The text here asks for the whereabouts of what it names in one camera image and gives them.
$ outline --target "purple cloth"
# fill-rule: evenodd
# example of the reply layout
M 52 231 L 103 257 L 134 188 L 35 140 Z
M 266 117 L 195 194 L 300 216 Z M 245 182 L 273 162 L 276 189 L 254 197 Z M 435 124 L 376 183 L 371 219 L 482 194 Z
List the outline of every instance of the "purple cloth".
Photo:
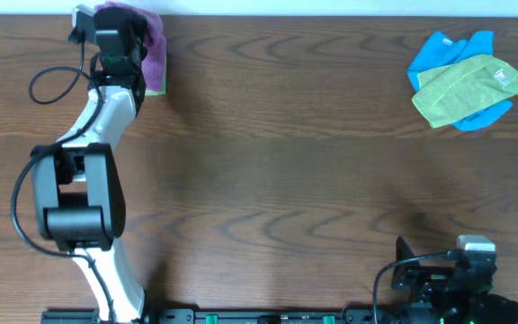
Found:
M 167 51 L 167 40 L 163 35 L 163 21 L 161 21 L 161 17 L 156 13 L 113 1 L 98 4 L 95 6 L 95 10 L 112 6 L 130 9 L 147 18 L 147 35 L 145 35 L 143 40 L 143 44 L 147 47 L 147 56 L 141 63 L 141 70 L 145 78 L 146 88 L 151 91 L 161 91 L 165 77 L 165 54 Z

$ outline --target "table surface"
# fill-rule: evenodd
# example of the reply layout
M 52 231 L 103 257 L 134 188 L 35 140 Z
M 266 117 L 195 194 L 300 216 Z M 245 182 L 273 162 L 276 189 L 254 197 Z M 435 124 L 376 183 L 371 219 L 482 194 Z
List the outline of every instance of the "table surface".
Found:
M 427 253 L 465 233 L 496 242 L 495 292 L 518 301 L 518 97 L 488 129 L 431 130 L 406 76 L 436 30 L 495 31 L 496 56 L 518 68 L 518 19 L 164 20 L 169 94 L 146 99 L 115 152 L 149 302 L 340 309 L 371 300 L 397 236 Z M 27 95 L 40 70 L 76 66 L 70 31 L 68 16 L 0 16 L 0 323 L 96 306 L 76 265 L 29 250 L 9 216 L 31 148 L 87 100 L 85 82 L 50 106 Z M 31 181 L 19 213 L 37 236 Z M 404 299 L 385 278 L 380 302 Z

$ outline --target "robotic arm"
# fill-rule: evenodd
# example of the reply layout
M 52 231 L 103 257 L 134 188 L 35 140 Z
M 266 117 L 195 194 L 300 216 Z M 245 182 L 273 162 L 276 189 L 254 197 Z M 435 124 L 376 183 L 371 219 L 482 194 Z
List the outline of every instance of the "robotic arm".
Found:
M 147 55 L 142 45 L 147 22 L 121 8 L 95 12 L 78 6 L 73 27 L 71 41 L 89 41 L 101 50 L 91 61 L 89 101 L 73 127 L 58 140 L 59 149 L 36 147 L 32 151 L 37 162 L 31 171 L 39 232 L 66 253 L 61 256 L 84 257 L 74 260 L 91 285 L 99 310 L 46 311 L 42 324 L 108 320 L 145 324 L 518 324 L 518 302 L 489 293 L 496 271 L 495 244 L 480 236 L 460 236 L 454 249 L 429 256 L 415 256 L 399 238 L 396 261 L 385 266 L 375 281 L 373 312 L 146 311 L 144 290 L 131 272 L 121 242 L 125 201 L 112 151 L 144 99 L 141 60 Z M 95 71 L 97 60 L 101 71 Z M 52 154 L 43 155 L 42 151 Z M 61 185 L 72 182 L 85 182 L 86 191 L 62 192 Z M 419 262 L 433 257 L 456 264 L 438 267 Z M 392 288 L 410 291 L 410 296 L 409 302 L 385 310 L 377 307 L 377 289 L 381 275 L 390 268 L 395 268 Z

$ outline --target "blue cloth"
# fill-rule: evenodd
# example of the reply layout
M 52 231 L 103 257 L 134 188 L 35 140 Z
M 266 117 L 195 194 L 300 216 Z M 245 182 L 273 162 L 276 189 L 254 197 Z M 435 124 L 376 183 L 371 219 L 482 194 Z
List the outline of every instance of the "blue cloth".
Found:
M 453 41 L 442 32 L 436 31 L 421 48 L 407 70 L 411 85 L 415 91 L 419 91 L 417 75 L 428 69 L 457 63 L 479 54 L 493 55 L 494 36 L 495 34 L 492 31 L 477 31 L 469 41 Z M 512 106 L 513 103 L 503 100 L 454 122 L 453 126 L 460 131 L 475 131 L 485 128 L 496 122 Z

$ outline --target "white wall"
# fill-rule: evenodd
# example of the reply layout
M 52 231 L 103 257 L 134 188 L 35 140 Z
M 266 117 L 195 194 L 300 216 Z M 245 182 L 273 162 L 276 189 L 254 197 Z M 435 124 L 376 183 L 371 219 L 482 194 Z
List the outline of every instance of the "white wall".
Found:
M 0 0 L 0 14 L 69 14 L 100 0 Z M 159 14 L 518 16 L 518 0 L 123 0 Z

